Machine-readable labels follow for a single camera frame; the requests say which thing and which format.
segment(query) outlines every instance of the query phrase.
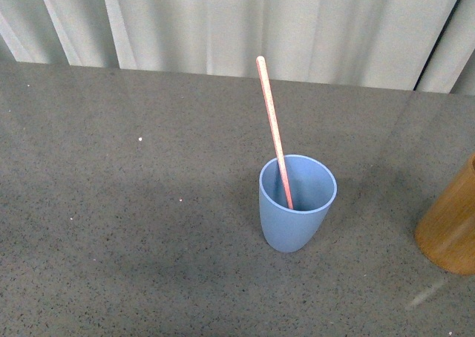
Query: gray countertop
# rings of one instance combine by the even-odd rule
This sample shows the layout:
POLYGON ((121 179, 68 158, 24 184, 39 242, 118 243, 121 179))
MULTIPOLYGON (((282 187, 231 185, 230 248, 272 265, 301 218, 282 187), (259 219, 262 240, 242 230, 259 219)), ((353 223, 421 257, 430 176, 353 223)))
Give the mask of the gray countertop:
POLYGON ((259 221, 258 79, 1 63, 0 334, 475 336, 475 277, 413 239, 475 151, 475 99, 272 89, 284 151, 338 183, 291 254, 259 221))

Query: wooden stick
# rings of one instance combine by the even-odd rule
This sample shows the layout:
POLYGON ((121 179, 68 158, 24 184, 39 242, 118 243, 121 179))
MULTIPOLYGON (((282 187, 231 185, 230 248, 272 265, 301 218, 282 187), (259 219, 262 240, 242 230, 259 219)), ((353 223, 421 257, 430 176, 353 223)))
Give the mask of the wooden stick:
POLYGON ((289 206, 289 209, 294 209, 294 205, 292 204, 292 195, 290 194, 289 178, 287 176, 287 169, 285 166, 284 151, 282 150, 281 135, 279 134, 277 117, 275 116, 274 100, 272 99, 272 92, 270 91, 266 60, 263 56, 259 56, 255 61, 258 65, 262 92, 264 94, 264 99, 266 100, 267 115, 269 116, 270 130, 272 132, 272 139, 274 140, 275 154, 277 155, 277 162, 279 164, 279 170, 281 171, 287 205, 289 206))

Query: brown cup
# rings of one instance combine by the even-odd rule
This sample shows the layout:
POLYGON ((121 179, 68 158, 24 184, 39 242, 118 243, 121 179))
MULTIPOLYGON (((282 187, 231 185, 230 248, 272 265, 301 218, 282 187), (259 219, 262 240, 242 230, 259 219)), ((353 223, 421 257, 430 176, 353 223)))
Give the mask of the brown cup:
POLYGON ((435 265, 475 274, 475 153, 421 219, 415 236, 435 265))

